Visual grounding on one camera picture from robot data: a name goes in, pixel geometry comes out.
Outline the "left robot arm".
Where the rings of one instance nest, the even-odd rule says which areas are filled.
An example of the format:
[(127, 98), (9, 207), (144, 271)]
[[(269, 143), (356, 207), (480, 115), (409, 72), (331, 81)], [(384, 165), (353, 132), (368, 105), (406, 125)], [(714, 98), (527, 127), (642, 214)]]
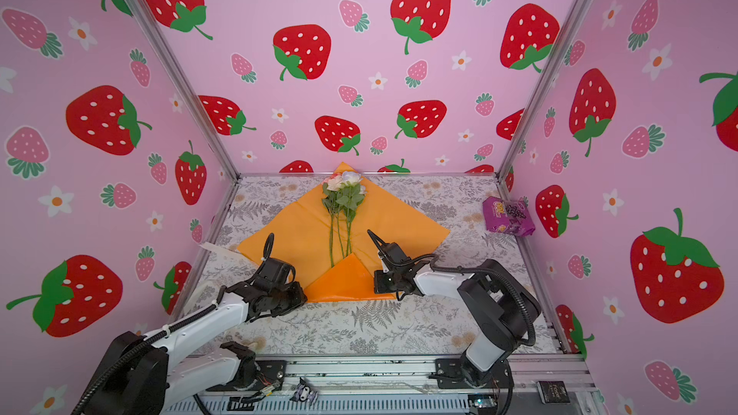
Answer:
[(207, 355), (195, 351), (236, 326), (287, 315), (307, 297), (295, 268), (263, 247), (255, 273), (223, 286), (203, 309), (152, 332), (117, 336), (73, 408), (75, 414), (159, 414), (211, 388), (245, 390), (259, 401), (278, 387), (282, 372), (265, 372), (248, 346), (224, 342)]

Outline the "orange wrapping paper sheet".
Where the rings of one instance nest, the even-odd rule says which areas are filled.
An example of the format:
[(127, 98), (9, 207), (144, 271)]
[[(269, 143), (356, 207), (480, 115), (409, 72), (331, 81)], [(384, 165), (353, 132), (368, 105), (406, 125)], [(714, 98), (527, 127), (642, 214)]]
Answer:
[(388, 191), (362, 180), (368, 195), (359, 206), (350, 232), (341, 223), (348, 255), (342, 257), (334, 232), (334, 267), (329, 257), (329, 215), (316, 184), (272, 221), (243, 240), (238, 251), (260, 264), (269, 234), (275, 234), (272, 256), (296, 269), (296, 281), (310, 303), (389, 300), (374, 293), (374, 273), (382, 268), (368, 230), (386, 242), (396, 242), (410, 257), (434, 252), (450, 231)]

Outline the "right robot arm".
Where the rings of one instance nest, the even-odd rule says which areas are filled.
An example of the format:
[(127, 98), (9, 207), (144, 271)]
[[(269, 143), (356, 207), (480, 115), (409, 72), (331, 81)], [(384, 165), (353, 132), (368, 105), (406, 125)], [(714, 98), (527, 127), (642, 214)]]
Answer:
[(441, 266), (436, 254), (413, 259), (397, 243), (388, 243), (372, 231), (367, 234), (382, 262), (382, 269), (374, 274), (377, 294), (393, 294), (399, 302), (409, 296), (459, 300), (480, 329), (460, 357), (436, 361), (430, 378), (440, 388), (492, 386), (501, 380), (509, 357), (519, 347), (535, 345), (534, 322), (541, 307), (499, 261), (487, 259), (477, 267)]

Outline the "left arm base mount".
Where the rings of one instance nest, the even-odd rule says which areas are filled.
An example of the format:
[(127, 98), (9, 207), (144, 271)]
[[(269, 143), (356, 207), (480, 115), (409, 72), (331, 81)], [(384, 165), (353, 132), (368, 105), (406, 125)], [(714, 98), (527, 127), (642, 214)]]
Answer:
[(240, 364), (234, 378), (224, 384), (228, 391), (263, 391), (266, 388), (280, 390), (286, 374), (285, 360), (257, 359), (257, 355), (248, 346), (234, 341), (220, 345), (223, 350), (233, 352)]

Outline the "pale pink fake rose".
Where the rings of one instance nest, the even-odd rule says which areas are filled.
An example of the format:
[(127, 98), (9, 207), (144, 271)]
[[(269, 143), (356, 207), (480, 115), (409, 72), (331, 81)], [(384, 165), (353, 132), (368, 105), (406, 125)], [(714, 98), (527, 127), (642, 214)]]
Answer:
[(330, 267), (334, 267), (334, 221), (336, 221), (336, 213), (338, 206), (336, 203), (337, 190), (340, 185), (340, 176), (334, 174), (330, 178), (324, 180), (322, 184), (323, 198), (322, 203), (329, 215), (329, 257)]

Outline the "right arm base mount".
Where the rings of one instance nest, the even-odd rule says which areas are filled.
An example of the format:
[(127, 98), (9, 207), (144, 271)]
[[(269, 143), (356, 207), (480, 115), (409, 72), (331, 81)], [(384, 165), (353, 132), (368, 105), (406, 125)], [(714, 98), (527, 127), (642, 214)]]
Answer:
[(436, 380), (441, 389), (509, 389), (514, 386), (507, 360), (498, 359), (482, 371), (465, 355), (436, 359), (429, 379)]

